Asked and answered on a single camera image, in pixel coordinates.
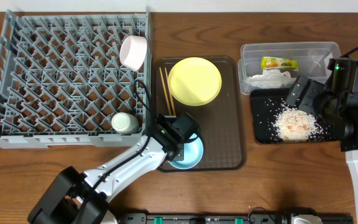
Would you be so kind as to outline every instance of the brown tray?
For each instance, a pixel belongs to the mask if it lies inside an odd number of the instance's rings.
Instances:
[[[236,64],[230,57],[203,58],[214,63],[221,73],[222,88],[219,95],[212,102],[203,106],[187,106],[173,98],[177,116],[186,111],[200,124],[201,140],[204,145],[203,158],[196,166],[187,170],[176,169],[167,162],[160,167],[162,171],[234,170],[243,166],[246,161]],[[153,66],[152,101],[157,114],[169,115],[160,68],[169,100],[168,83],[164,68],[167,69],[169,74],[172,67],[182,59],[184,58],[163,58]]]

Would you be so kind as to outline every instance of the dish rack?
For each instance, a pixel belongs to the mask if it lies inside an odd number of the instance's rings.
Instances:
[[[147,125],[152,23],[149,13],[89,16],[24,16],[7,11],[0,39],[0,147],[52,145],[132,146]],[[147,38],[143,66],[121,65],[128,35]],[[111,126],[117,112],[136,115],[139,131],[121,135]]]

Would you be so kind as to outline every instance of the snack packet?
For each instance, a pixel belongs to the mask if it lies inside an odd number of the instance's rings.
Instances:
[[[293,69],[298,70],[298,61],[286,59],[286,58],[276,58],[276,57],[263,57],[260,61],[260,68],[263,69],[272,69],[272,68],[284,68],[284,69]]]

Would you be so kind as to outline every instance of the wooden table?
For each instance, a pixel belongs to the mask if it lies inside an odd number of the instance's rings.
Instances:
[[[0,13],[0,31],[4,13]],[[358,45],[358,14],[152,14],[154,60],[169,56],[228,55],[243,44],[334,41],[342,52]],[[338,142],[260,145],[255,142],[248,96],[241,96],[247,162],[237,171],[150,172],[112,202],[118,213],[243,213],[311,207],[356,217],[345,154]],[[124,148],[54,146],[0,149],[0,223],[26,223],[35,203],[68,166],[96,167]]]

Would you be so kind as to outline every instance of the blue bowl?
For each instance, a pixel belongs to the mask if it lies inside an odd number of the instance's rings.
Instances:
[[[190,138],[197,137],[196,134],[193,134]],[[200,138],[197,138],[191,143],[186,143],[183,150],[182,161],[171,161],[171,165],[177,169],[190,169],[197,165],[201,158],[203,157],[204,146]]]

